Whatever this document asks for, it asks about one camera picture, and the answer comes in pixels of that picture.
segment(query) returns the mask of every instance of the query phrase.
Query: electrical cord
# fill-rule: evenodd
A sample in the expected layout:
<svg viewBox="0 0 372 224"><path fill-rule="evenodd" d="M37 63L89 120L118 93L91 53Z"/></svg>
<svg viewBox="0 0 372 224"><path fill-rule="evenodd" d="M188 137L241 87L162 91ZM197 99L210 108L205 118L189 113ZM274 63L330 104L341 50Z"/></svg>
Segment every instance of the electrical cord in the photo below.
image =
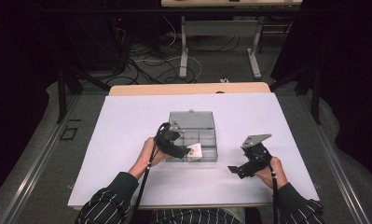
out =
<svg viewBox="0 0 372 224"><path fill-rule="evenodd" d="M276 172L273 170L272 166L270 165L270 162L262 158L260 155L252 154L253 156L258 157L261 159L270 169L270 175L272 176L272 184L273 184L273 223L278 223L278 181L276 176Z"/></svg>
<svg viewBox="0 0 372 224"><path fill-rule="evenodd" d="M159 126L156 136L159 134L159 131L162 129L163 126L164 124L161 124ZM157 142L156 142L156 139L154 139L154 146L151 150L150 159L148 161L147 167L145 167L145 175L143 176L143 181L142 181L142 185L140 186L139 195L137 196L137 199L136 199L136 204L133 207L133 214L130 219L130 224L133 224L133 218L136 217L136 213L137 213L137 210L139 209L140 201L142 200L143 191L145 190L145 183L147 181L148 174L150 173L150 168L152 167L151 162L153 162L154 158L157 156L158 151L159 151L159 148L157 148Z"/></svg>

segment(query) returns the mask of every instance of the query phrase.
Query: person's hand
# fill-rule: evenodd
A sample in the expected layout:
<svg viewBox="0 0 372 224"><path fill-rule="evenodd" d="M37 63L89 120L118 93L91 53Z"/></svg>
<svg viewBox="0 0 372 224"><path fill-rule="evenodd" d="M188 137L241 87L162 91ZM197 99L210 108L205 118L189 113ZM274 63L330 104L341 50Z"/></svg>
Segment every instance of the person's hand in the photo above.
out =
<svg viewBox="0 0 372 224"><path fill-rule="evenodd" d="M277 182L278 182L278 189L283 187L285 184L288 183L287 177L285 176L284 169L282 167L282 163L277 157L272 157L270 160L270 166L276 172ZM273 188L272 182L272 175L270 173L269 167L265 167L264 169L255 173L256 176L260 177L260 179L270 188Z"/></svg>
<svg viewBox="0 0 372 224"><path fill-rule="evenodd" d="M147 138L147 140L145 140L145 144L143 145L142 151L140 152L139 157L137 158L135 164L128 171L128 173L136 177L136 179L139 179L142 176L142 174L145 172L145 168L147 167L148 161L150 160L153 147L154 147L154 138L153 137ZM157 152L157 154L154 157L154 160L151 162L152 166L155 166L160 161L171 157L163 153L161 150L159 150L157 146L156 146L155 152Z"/></svg>

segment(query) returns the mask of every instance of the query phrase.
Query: person's arm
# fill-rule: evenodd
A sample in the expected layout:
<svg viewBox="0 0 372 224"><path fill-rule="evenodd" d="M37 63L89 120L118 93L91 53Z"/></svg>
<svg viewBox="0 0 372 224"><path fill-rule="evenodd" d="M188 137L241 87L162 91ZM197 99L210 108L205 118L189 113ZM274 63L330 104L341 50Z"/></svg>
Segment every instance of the person's arm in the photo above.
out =
<svg viewBox="0 0 372 224"><path fill-rule="evenodd" d="M279 210L282 223L325 223L321 215L323 206L314 200L306 200L296 189L288 182L281 161L272 157L270 165L276 172L279 195ZM270 169L265 169L255 173L270 188L273 187Z"/></svg>
<svg viewBox="0 0 372 224"><path fill-rule="evenodd" d="M148 138L130 170L127 173L120 172L107 188L98 190L82 207L75 223L123 223L128 216L131 197L139 185L139 178L145 172L153 146L154 138ZM166 158L169 156L159 150L152 165Z"/></svg>

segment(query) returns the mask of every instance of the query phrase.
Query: sticker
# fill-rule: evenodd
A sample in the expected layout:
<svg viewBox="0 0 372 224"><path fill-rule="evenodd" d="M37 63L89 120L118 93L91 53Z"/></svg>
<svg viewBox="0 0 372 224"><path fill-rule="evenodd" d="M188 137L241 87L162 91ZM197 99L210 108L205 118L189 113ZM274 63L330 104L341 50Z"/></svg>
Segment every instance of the sticker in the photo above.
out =
<svg viewBox="0 0 372 224"><path fill-rule="evenodd" d="M187 161L197 161L202 159L202 146L200 143L191 145L187 148L191 148L191 150L186 155Z"/></svg>

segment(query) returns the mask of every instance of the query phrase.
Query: black and white striped shirt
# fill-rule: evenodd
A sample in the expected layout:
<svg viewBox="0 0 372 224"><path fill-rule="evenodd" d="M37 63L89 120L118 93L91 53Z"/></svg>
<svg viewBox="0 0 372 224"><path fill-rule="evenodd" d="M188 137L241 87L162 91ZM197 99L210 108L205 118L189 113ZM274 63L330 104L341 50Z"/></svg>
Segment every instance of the black and white striped shirt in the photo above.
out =
<svg viewBox="0 0 372 224"><path fill-rule="evenodd" d="M83 206L75 223L124 223L131 208L131 196L137 187L138 182L133 175L119 173L107 188L98 190ZM278 194L281 223L325 223L321 218L323 207L314 200L304 199L290 183L281 187ZM154 211L150 223L241 224L221 208L157 210Z"/></svg>

